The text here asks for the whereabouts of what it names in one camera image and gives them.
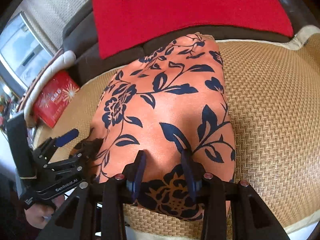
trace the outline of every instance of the bamboo mat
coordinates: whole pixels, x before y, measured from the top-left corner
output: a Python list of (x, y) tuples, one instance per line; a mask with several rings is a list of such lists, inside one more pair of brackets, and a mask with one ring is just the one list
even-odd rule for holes
[[(246, 41), (223, 42), (219, 47), (236, 139), (235, 181), (249, 180), (287, 227), (320, 209), (320, 34), (297, 51)], [(88, 135), (100, 94), (114, 72), (84, 85), (52, 130), (38, 129), (37, 145), (71, 128), (80, 131), (52, 161), (67, 158)], [(128, 205), (124, 211), (137, 231), (200, 238), (201, 222)], [(229, 216), (228, 238), (231, 232)]]

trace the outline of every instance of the black gripper frame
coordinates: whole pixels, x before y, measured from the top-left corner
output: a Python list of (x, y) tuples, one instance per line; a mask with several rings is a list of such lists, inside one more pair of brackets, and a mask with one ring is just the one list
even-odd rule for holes
[(140, 190), (146, 154), (104, 183), (83, 181), (52, 215), (36, 240), (126, 240), (123, 204), (133, 204)]
[(233, 240), (289, 240), (286, 232), (253, 187), (242, 180), (225, 182), (211, 173), (205, 174), (200, 163), (187, 150), (181, 164), (190, 197), (204, 203), (201, 240), (226, 240), (226, 201), (231, 202)]
[(32, 151), (27, 141), (24, 114), (19, 112), (9, 120), (7, 134), (12, 157), (23, 185), (20, 200), (24, 209), (27, 210), (34, 203), (49, 205), (55, 209), (52, 199), (85, 180), (88, 158), (84, 154), (49, 163), (59, 146), (77, 137), (79, 134), (77, 129), (61, 137), (48, 138)]

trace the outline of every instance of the red towel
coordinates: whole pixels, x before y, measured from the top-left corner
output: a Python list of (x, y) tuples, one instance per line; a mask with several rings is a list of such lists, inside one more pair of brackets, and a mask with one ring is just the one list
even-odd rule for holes
[(92, 0), (100, 57), (171, 31), (233, 25), (293, 36), (278, 0)]

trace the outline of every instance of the human hand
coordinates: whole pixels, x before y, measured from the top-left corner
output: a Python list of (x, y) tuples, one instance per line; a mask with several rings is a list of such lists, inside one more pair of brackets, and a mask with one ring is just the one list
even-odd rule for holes
[[(57, 209), (64, 202), (64, 195), (60, 195), (52, 200), (52, 202), (57, 206)], [(49, 206), (42, 204), (33, 204), (28, 210), (24, 211), (26, 214), (26, 219), (30, 225), (35, 228), (43, 229), (48, 223), (45, 217), (51, 216), (54, 213), (54, 209)]]

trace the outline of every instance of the window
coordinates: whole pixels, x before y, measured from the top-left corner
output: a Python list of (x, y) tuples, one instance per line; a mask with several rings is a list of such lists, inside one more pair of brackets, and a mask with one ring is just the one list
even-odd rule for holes
[(52, 58), (21, 12), (0, 35), (0, 60), (25, 90)]

